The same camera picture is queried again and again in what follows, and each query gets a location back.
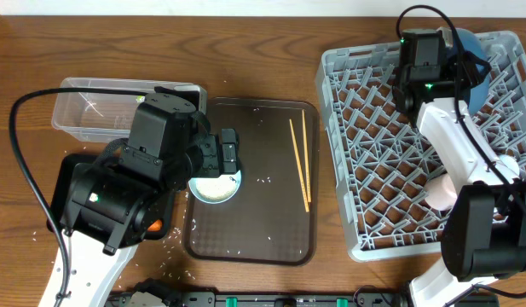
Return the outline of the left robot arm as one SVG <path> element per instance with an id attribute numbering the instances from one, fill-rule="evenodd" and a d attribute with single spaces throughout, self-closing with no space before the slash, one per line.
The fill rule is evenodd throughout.
<path id="1" fill-rule="evenodd" d="M 239 137 L 211 133 L 198 91 L 157 87 L 139 93 L 130 134 L 99 156 L 64 158 L 49 224 L 64 248 L 56 256 L 42 306 L 102 306 L 144 240 L 171 220 L 170 196 L 193 178 L 234 175 Z"/>

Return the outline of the large blue plate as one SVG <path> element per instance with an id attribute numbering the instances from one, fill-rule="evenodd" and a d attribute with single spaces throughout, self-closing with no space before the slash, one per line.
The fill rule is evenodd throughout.
<path id="1" fill-rule="evenodd" d="M 445 61 L 441 69 L 438 91 L 445 97 L 454 96 L 456 67 L 459 50 L 454 44 L 452 30 L 440 27 L 437 30 L 445 43 Z M 475 115 L 482 107 L 489 91 L 490 65 L 480 39 L 471 31 L 457 28 L 463 46 L 462 75 L 460 80 L 460 99 L 468 106 L 470 115 Z"/>

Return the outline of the pink cup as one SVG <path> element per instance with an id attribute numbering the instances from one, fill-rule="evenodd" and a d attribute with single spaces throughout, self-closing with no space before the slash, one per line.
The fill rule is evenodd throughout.
<path id="1" fill-rule="evenodd" d="M 520 175 L 520 167 L 513 157 L 501 154 L 499 158 L 508 169 L 513 171 L 517 176 Z M 427 192 L 427 196 L 425 197 L 427 205 L 438 211 L 451 209 L 458 198 L 454 184 L 448 173 L 431 179 L 426 183 L 424 189 Z"/>

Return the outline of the small light-blue rice bowl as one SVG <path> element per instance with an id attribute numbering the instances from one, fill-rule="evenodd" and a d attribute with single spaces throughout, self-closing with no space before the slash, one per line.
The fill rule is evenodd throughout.
<path id="1" fill-rule="evenodd" d="M 220 204 L 231 199 L 241 185 L 241 171 L 216 178 L 192 178 L 188 181 L 191 193 L 207 204 Z"/>

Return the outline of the orange carrot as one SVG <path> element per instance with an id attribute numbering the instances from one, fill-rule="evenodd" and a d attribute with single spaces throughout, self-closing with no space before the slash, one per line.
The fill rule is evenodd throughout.
<path id="1" fill-rule="evenodd" d="M 159 232 L 163 227 L 163 221 L 161 219 L 156 220 L 148 228 L 148 232 Z"/>

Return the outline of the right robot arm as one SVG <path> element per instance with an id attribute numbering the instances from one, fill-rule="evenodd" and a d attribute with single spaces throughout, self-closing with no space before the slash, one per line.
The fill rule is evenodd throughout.
<path id="1" fill-rule="evenodd" d="M 454 192 L 429 192 L 449 213 L 441 258 L 413 279 L 412 306 L 452 306 L 526 271 L 526 181 L 489 146 L 471 119 L 486 101 L 491 66 L 466 30 L 406 30 L 392 87 L 396 109 L 435 149 Z"/>

